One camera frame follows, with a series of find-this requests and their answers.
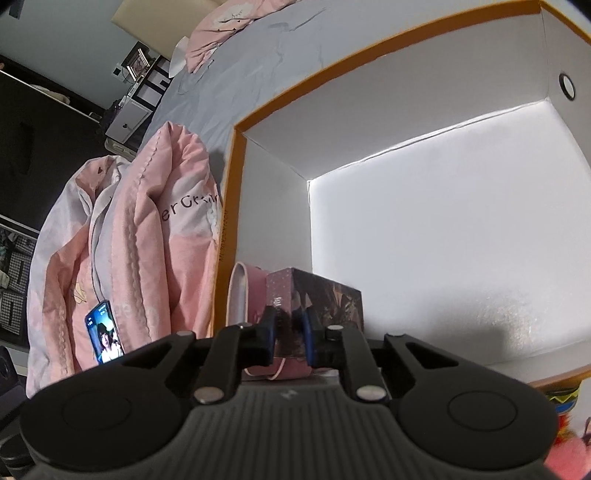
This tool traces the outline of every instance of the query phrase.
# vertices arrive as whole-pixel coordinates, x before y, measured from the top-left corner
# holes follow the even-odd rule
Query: pink pillowcase
[[[259,18],[277,12],[296,0],[228,0],[199,22],[189,39],[185,59],[195,72],[228,38]]]

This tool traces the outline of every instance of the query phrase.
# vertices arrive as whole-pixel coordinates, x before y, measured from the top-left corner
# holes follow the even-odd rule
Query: colorful object
[[[556,408],[558,415],[565,415],[577,404],[580,385],[576,388],[565,388],[547,393],[546,396]]]
[[[361,292],[328,278],[297,268],[285,268],[267,277],[267,305],[286,314],[280,321],[275,353],[278,356],[305,358],[302,336],[293,324],[304,311],[313,307],[323,326],[354,322],[363,332]]]
[[[582,480],[591,471],[591,419],[587,419],[583,437],[570,424],[569,412],[577,405],[581,383],[575,387],[557,387],[545,392],[558,414],[558,433],[545,465],[561,480]]]

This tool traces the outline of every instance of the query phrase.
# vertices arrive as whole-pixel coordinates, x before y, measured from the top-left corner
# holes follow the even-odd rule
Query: white storage box
[[[297,267],[361,290],[370,338],[585,376],[589,160],[591,40],[564,14],[509,1],[405,30],[236,126],[214,329],[235,260]]]

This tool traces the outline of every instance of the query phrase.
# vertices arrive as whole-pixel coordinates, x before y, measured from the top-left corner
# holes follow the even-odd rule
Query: pink bedding
[[[189,38],[185,58],[195,72],[228,38],[259,18],[277,12],[296,0],[228,0],[206,16]]]
[[[125,352],[207,334],[217,187],[197,135],[166,123],[130,164],[86,162],[43,225],[28,292],[27,394],[97,365],[86,315],[111,302]]]

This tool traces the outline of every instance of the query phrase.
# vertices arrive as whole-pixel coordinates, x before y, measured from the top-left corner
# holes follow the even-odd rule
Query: phone
[[[105,300],[93,308],[86,316],[86,329],[99,364],[123,356],[119,332],[111,311],[111,304]]]

